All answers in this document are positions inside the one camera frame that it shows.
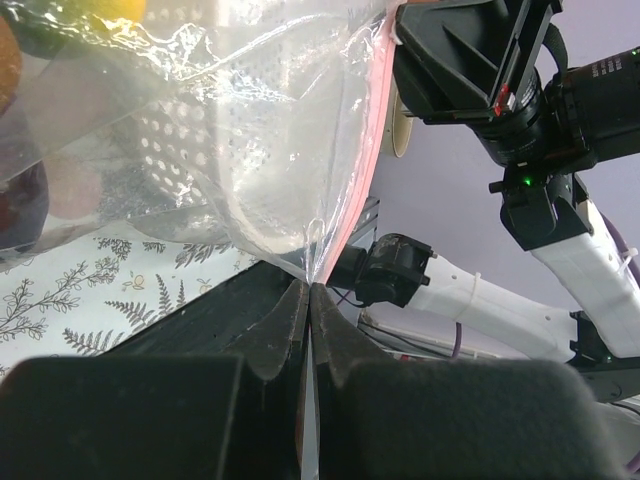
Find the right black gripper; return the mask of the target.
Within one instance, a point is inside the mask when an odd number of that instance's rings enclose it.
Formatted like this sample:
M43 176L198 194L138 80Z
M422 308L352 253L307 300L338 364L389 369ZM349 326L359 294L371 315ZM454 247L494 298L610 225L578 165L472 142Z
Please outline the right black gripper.
M592 168L639 152L639 48L572 64L561 1L407 2L394 72L426 124L477 124L496 163Z

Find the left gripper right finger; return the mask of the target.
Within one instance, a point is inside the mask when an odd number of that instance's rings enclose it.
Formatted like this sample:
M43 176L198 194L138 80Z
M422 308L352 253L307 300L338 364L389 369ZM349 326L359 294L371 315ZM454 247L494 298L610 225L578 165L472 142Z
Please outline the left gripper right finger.
M621 479L595 399L551 361L400 361L310 289L323 479Z

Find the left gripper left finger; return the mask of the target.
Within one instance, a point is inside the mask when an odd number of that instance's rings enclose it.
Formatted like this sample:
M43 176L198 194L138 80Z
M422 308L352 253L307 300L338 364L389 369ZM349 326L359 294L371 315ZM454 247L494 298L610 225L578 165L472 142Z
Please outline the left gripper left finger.
M297 479L308 288L218 353L35 357L1 384L5 479Z

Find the clear zip top bag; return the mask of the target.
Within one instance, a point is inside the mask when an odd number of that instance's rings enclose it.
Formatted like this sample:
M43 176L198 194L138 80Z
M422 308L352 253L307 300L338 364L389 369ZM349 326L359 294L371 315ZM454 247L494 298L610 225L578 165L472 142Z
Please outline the clear zip top bag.
M325 283L383 137L395 1L5 1L1 264L97 230Z

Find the yellow fruit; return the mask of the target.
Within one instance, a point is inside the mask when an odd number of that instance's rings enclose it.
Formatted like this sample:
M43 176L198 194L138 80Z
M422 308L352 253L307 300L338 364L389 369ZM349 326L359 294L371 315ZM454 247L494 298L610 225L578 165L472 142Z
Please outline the yellow fruit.
M115 18L139 22L144 18L146 0L113 0L111 2Z

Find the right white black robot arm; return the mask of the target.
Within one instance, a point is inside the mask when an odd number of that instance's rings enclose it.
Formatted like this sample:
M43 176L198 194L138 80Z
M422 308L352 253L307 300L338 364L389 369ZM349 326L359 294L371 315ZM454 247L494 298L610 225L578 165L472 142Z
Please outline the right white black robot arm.
M415 122L407 169L380 166L388 233L329 283L360 307L454 322L573 366L597 399L639 392L639 256L587 176L639 152L639 52L573 66L559 1L410 1L393 74Z

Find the beige ceramic bowl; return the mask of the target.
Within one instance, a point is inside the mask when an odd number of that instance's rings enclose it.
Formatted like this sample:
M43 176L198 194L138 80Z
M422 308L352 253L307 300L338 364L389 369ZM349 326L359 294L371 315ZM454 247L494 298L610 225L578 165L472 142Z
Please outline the beige ceramic bowl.
M402 110L402 102L396 90L389 97L381 151L386 155L401 158L409 145L413 119Z

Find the floral tablecloth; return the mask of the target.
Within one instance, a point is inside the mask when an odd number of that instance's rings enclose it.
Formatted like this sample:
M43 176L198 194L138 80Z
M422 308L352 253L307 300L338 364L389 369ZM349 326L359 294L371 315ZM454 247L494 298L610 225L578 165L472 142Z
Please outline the floral tablecloth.
M1 373L103 354L256 262L228 245L105 237L32 257L1 274Z

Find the white perforated plastic basket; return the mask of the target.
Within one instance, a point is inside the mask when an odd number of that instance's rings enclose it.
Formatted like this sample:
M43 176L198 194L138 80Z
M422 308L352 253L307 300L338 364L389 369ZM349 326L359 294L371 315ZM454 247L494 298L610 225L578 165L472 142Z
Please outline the white perforated plastic basket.
M271 254L315 245L344 14L324 1L152 1L144 26L176 43L181 69L137 115L139 150L169 206L137 227Z

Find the aluminium frame rail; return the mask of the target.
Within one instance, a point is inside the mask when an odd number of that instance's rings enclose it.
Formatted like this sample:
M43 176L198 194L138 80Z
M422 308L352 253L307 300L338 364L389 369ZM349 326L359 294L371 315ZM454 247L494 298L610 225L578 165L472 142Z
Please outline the aluminium frame rail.
M380 200L370 196L366 199L347 244L369 249L376 240Z

